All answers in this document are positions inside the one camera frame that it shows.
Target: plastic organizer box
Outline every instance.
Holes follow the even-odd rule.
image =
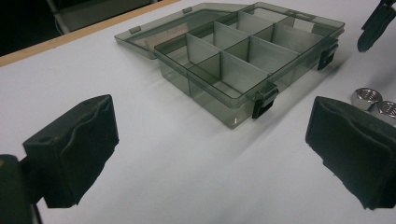
[[[265,3],[204,3],[115,37],[158,58],[163,77],[233,129],[330,63],[344,25]]]

